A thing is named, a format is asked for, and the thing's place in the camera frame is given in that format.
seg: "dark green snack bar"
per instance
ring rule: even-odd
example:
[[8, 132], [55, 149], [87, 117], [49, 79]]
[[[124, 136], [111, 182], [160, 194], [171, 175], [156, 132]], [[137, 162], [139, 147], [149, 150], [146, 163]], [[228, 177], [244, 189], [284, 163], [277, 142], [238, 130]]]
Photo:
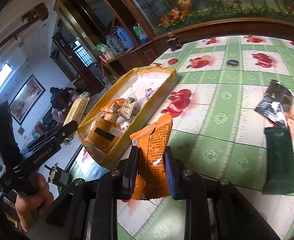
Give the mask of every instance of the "dark green snack bar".
[[263, 194], [294, 192], [294, 152], [290, 131], [284, 127], [266, 127], [267, 174]]

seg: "glass cabinet door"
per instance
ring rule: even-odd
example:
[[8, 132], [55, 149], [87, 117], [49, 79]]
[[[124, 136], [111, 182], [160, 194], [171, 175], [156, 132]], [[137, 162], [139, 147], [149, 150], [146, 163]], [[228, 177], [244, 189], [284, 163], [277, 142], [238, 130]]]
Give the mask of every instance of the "glass cabinet door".
[[264, 17], [294, 23], [292, 0], [131, 0], [156, 35], [198, 23]]

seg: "human hand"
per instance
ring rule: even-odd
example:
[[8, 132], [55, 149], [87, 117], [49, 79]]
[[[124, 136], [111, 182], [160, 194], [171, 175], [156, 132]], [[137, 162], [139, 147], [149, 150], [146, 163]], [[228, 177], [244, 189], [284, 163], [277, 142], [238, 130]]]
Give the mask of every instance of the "human hand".
[[49, 191], [49, 184], [40, 173], [38, 173], [38, 186], [39, 190], [34, 195], [24, 198], [17, 195], [15, 207], [21, 226], [25, 232], [34, 223], [31, 211], [36, 211], [41, 215], [53, 202], [53, 194]]

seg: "green tablecloth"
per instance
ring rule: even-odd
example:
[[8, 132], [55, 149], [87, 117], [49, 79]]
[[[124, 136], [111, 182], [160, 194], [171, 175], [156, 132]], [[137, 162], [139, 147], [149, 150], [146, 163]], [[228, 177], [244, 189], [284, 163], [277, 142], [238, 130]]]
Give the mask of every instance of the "green tablecloth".
[[[266, 174], [263, 129], [271, 124], [253, 109], [272, 79], [294, 91], [294, 42], [218, 37], [185, 44], [173, 53], [167, 50], [154, 62], [168, 67], [172, 58], [178, 59], [171, 67], [180, 76], [173, 92], [191, 91], [189, 105], [173, 118], [168, 144], [174, 156], [204, 176], [228, 178], [281, 239], [290, 239], [294, 235], [294, 193], [261, 193]], [[149, 123], [162, 115], [171, 100], [163, 102]], [[294, 125], [290, 125], [294, 147]], [[184, 202], [170, 197], [118, 201], [117, 208], [120, 240], [183, 239]]]

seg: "floral painting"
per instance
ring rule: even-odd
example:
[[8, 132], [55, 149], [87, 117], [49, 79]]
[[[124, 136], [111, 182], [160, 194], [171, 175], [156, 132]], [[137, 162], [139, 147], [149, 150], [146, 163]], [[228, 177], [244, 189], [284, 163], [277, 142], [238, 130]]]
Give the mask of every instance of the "floral painting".
[[44, 92], [43, 86], [31, 75], [10, 104], [11, 115], [19, 125]]

